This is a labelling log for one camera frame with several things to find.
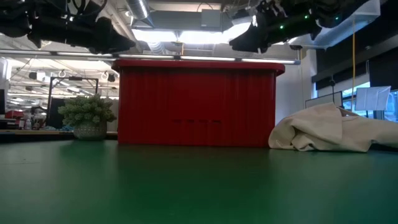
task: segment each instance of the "red bin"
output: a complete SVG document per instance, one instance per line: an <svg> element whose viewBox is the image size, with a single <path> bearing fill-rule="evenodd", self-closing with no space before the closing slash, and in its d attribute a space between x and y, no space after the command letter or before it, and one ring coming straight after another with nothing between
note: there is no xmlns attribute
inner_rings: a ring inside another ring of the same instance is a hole
<svg viewBox="0 0 398 224"><path fill-rule="evenodd" d="M121 144L267 146L277 63L118 60Z"/></svg>

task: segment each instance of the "desk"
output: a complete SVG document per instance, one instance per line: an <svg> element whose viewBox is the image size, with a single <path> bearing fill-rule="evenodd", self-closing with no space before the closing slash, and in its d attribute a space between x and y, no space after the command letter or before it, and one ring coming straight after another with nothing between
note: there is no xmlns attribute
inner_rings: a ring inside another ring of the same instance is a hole
<svg viewBox="0 0 398 224"><path fill-rule="evenodd" d="M396 223L398 153L0 145L2 223Z"/></svg>

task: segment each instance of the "overhead light fixture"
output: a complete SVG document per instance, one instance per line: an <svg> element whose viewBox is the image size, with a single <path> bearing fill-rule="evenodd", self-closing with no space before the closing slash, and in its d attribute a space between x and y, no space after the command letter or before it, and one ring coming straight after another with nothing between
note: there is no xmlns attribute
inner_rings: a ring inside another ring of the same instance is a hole
<svg viewBox="0 0 398 224"><path fill-rule="evenodd" d="M91 95L91 96L94 96L94 93L90 93L89 91L86 91L86 90L81 90L81 92L82 92L82 93L87 93L87 94L89 94L89 95Z"/></svg>
<svg viewBox="0 0 398 224"><path fill-rule="evenodd" d="M184 44L220 44L226 40L221 32L184 31L178 41Z"/></svg>
<svg viewBox="0 0 398 224"><path fill-rule="evenodd" d="M75 93L79 93L80 89L79 88L75 88L75 87L68 87L67 90L73 91Z"/></svg>
<svg viewBox="0 0 398 224"><path fill-rule="evenodd" d="M61 56L74 56L74 57L112 57L111 54L91 54L91 53L81 53L81 52L58 52Z"/></svg>
<svg viewBox="0 0 398 224"><path fill-rule="evenodd" d="M16 101L16 102L23 102L23 101L24 101L24 100L21 99L21 98L15 98L15 99L11 99L11 100L14 100L14 101Z"/></svg>
<svg viewBox="0 0 398 224"><path fill-rule="evenodd" d="M101 96L101 99L106 99L106 98L109 98L111 100L118 100L119 99L118 96Z"/></svg>
<svg viewBox="0 0 398 224"><path fill-rule="evenodd" d="M145 42L173 42L177 41L177 36L173 31L158 31L158 30L137 30L132 32L137 40Z"/></svg>
<svg viewBox="0 0 398 224"><path fill-rule="evenodd" d="M115 86L99 86L98 88L102 89L102 90L117 90L118 89Z"/></svg>
<svg viewBox="0 0 398 224"><path fill-rule="evenodd" d="M235 26L232 26L228 30L224 31L223 32L224 42L228 44L230 40L235 39L244 32L246 32L249 29L250 24L251 22L237 24Z"/></svg>
<svg viewBox="0 0 398 224"><path fill-rule="evenodd" d="M70 86L69 84L67 84L66 82L60 81L60 84L64 85L64 86Z"/></svg>
<svg viewBox="0 0 398 224"><path fill-rule="evenodd" d="M181 59L184 59L184 60L215 60L215 61L226 61L226 62L235 61L235 58L226 58L226 57L181 56Z"/></svg>
<svg viewBox="0 0 398 224"><path fill-rule="evenodd" d="M23 52L24 54L30 54L30 55L51 55L52 54L49 51L41 51L41 50L6 50L6 49L1 50L2 54L21 54L21 52Z"/></svg>
<svg viewBox="0 0 398 224"><path fill-rule="evenodd" d="M141 59L174 59L171 55L119 55L123 58L141 58Z"/></svg>
<svg viewBox="0 0 398 224"><path fill-rule="evenodd" d="M294 64L296 64L295 60L256 59L256 58L242 58L242 62L282 63L282 64L285 64L285 65L294 65Z"/></svg>

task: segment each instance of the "metal pole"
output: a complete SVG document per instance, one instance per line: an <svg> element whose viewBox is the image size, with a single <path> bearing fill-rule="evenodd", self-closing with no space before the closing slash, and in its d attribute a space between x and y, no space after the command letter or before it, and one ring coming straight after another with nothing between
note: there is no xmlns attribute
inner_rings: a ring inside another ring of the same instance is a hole
<svg viewBox="0 0 398 224"><path fill-rule="evenodd" d="M98 79L95 79L95 94L98 93Z"/></svg>
<svg viewBox="0 0 398 224"><path fill-rule="evenodd" d="M50 107L51 107L51 92L52 92L52 80L54 80L55 77L50 77L50 90L49 90L49 100L47 102L47 114L45 115L45 123L47 124L50 118Z"/></svg>

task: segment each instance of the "crumpled fabric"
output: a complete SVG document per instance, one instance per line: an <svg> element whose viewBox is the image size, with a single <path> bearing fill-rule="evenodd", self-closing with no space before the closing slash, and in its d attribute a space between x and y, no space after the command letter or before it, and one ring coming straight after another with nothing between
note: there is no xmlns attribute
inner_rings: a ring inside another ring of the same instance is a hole
<svg viewBox="0 0 398 224"><path fill-rule="evenodd" d="M272 149L367 152L372 143L398 147L398 124L363 118L327 103L284 118L268 143Z"/></svg>

